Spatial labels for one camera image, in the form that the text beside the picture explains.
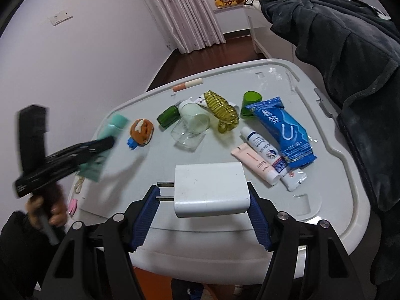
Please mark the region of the left hand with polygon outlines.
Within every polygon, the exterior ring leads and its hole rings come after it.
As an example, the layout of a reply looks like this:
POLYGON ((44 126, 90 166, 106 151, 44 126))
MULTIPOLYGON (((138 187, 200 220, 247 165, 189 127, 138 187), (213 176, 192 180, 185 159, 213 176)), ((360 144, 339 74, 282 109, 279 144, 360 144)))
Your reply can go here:
POLYGON ((28 220, 36 229, 41 229, 39 221, 39 212, 43 211, 48 217, 49 225, 53 227, 62 227, 66 224, 67 206, 63 195, 62 186, 55 184, 45 198, 41 196, 31 196, 26 203, 28 220))

